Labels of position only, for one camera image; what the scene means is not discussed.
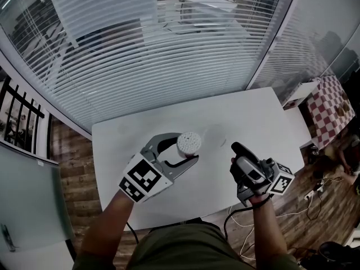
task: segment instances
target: white table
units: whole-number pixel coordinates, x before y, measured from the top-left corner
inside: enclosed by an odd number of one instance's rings
[[[202,147],[198,162],[169,189],[136,204],[134,229],[176,223],[215,213],[239,203],[230,169],[231,144],[243,143],[260,159],[274,158],[293,173],[304,166],[290,123],[272,88],[262,88],[161,107],[95,124],[93,156],[101,206],[119,189],[123,169],[154,136],[220,125],[223,146]],[[174,162],[177,152],[167,156]]]

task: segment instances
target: wooden floor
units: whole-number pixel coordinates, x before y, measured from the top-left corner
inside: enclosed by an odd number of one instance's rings
[[[101,213],[91,141],[53,118],[51,159],[60,163],[63,192],[75,233],[73,244],[78,251],[85,231],[94,218]],[[277,215],[296,213],[306,209],[307,201],[304,200],[304,195],[316,184],[316,180],[312,177],[312,168],[311,165],[307,165],[297,173],[295,181],[286,195],[274,197],[273,203]],[[360,218],[360,197],[357,197],[352,187],[344,181],[334,182],[327,186],[321,195],[321,199],[322,210],[316,220],[310,221],[307,218],[306,211],[299,215],[278,218],[290,253],[295,251],[291,248],[317,249],[325,241],[343,244],[358,222]],[[315,196],[310,206],[309,216],[315,217],[319,210],[320,198]],[[227,215],[228,209],[207,216],[203,220],[217,224],[222,229]],[[253,221],[251,212],[235,214],[234,218],[242,225],[252,224]],[[229,220],[227,224],[229,243],[238,253],[251,229],[252,227],[240,227],[233,220]],[[137,231],[137,233],[141,239],[148,233],[148,230]],[[244,246],[244,250],[253,242],[254,234],[252,233]],[[135,245],[131,232],[125,233],[114,260],[117,269],[125,268]],[[300,258],[303,254],[304,250],[299,249],[295,256]],[[250,248],[245,256],[253,258],[254,248]],[[254,265],[253,260],[243,259]]]

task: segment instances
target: horizontal blinds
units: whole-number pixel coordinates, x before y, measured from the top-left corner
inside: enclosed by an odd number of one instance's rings
[[[18,71],[91,131],[106,119],[245,89],[285,1],[13,0],[0,24],[17,52],[10,58],[25,64]]]
[[[360,0],[299,0],[251,88],[273,87],[282,101],[298,83],[320,76],[360,22],[358,7]],[[334,75],[331,68],[326,75]]]

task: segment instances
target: red and white checkered tablecloth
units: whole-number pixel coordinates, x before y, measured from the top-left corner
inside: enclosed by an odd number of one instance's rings
[[[307,105],[316,127],[317,137],[312,140],[322,149],[355,117],[355,112],[350,102],[341,96],[344,89],[336,76],[325,76],[315,80],[320,83],[312,92]],[[349,105],[350,110],[340,117],[335,108],[344,102]]]

